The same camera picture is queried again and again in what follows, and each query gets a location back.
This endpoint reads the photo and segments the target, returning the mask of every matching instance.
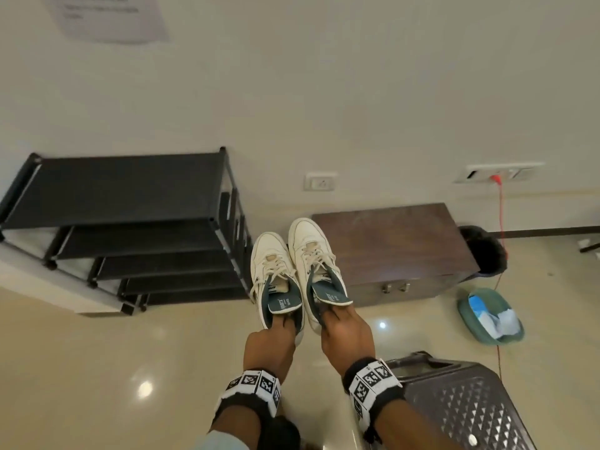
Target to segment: sleeve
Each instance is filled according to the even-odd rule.
[[[221,431],[209,432],[194,450],[249,450],[240,439]]]

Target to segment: trash bag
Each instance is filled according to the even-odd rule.
[[[475,258],[479,271],[463,281],[473,278],[491,278],[506,270],[506,249],[491,233],[478,226],[460,226],[460,234]]]

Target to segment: forearm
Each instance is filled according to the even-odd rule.
[[[213,423],[211,431],[221,431],[240,439],[250,450],[256,450],[260,437],[259,416],[251,408],[229,406]]]
[[[389,450],[462,450],[402,400],[384,406],[375,429]]]

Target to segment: electrical outlet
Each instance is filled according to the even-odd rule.
[[[503,182],[529,180],[544,162],[515,162],[513,164],[479,164],[466,166],[455,183],[489,183],[492,175],[499,175]]]
[[[304,191],[333,191],[336,172],[309,172],[304,177]]]

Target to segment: white sneaker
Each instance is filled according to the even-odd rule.
[[[312,219],[296,219],[288,236],[290,255],[296,266],[302,291],[304,309],[312,329],[321,333],[321,311],[334,306],[348,306],[346,285],[340,269],[335,266],[335,256],[327,237]]]
[[[261,234],[252,248],[252,290],[263,328],[271,328],[273,314],[290,314],[296,325],[296,346],[304,335],[302,294],[296,270],[283,239],[274,232]]]

